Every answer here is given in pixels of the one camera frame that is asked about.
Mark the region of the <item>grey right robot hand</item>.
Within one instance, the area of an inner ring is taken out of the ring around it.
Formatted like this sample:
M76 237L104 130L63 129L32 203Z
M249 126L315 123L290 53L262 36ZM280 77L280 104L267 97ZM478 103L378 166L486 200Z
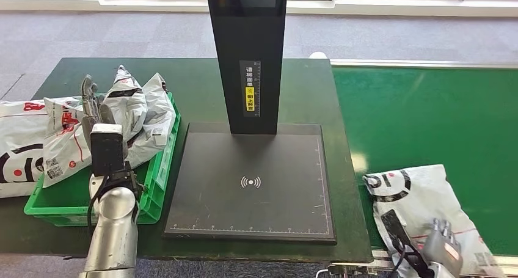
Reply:
M461 245L450 226L449 221L434 218L421 250L433 277L460 277L463 265Z

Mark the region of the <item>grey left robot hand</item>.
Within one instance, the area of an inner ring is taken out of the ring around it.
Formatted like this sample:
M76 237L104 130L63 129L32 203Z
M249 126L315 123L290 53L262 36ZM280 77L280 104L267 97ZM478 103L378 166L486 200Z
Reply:
M90 133L97 123L116 124L110 107L103 103L105 96L97 95L97 84L90 75L86 75L81 84L81 99L84 117L81 119L82 130L89 150Z

